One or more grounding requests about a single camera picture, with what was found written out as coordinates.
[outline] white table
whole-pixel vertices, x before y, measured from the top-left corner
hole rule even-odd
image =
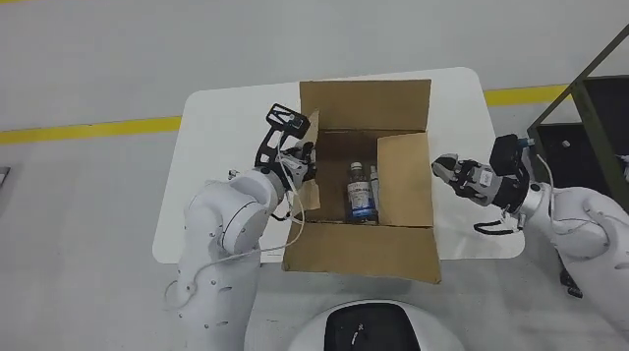
[[[461,158],[487,163],[495,135],[474,71],[451,68],[346,80],[415,79],[432,80],[430,160],[444,153],[459,153]],[[257,148],[269,127],[264,117],[275,102],[299,110],[299,83],[205,90],[188,98],[153,240],[153,256],[158,262],[179,260],[183,250],[184,207],[203,182],[226,180],[230,169],[246,170],[253,166]],[[496,220],[500,216],[498,208],[480,207],[457,198],[449,186],[437,179],[432,183],[432,199],[442,260],[509,259],[524,249],[521,233],[486,236],[472,228],[477,222]],[[289,226],[288,222],[270,220],[260,245],[263,248],[283,245]],[[281,262],[283,254],[283,250],[263,254],[262,262]]]

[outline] plastic bottle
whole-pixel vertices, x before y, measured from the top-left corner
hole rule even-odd
[[[353,218],[363,221],[376,219],[372,189],[363,172],[363,164],[360,162],[353,162],[350,165],[350,183],[347,185],[347,196]]]
[[[380,199],[378,196],[380,192],[380,181],[377,179],[377,169],[375,168],[375,165],[372,165],[371,171],[370,183],[372,183],[373,203],[375,204],[375,210],[380,213]]]

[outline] box flap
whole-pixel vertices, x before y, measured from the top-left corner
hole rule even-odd
[[[430,80],[301,82],[302,113],[320,110],[322,130],[425,131]]]
[[[289,240],[299,227],[292,224]],[[297,243],[286,248],[283,268],[441,281],[431,228],[307,223]]]
[[[382,225],[432,227],[432,198],[427,133],[377,140]]]

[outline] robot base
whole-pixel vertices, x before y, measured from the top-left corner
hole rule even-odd
[[[302,328],[289,351],[463,351],[435,317],[402,302],[365,300],[333,307]]]

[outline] bottle label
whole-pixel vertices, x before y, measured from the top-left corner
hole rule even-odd
[[[375,213],[370,182],[354,182],[347,185],[347,193],[353,217],[365,217]]]

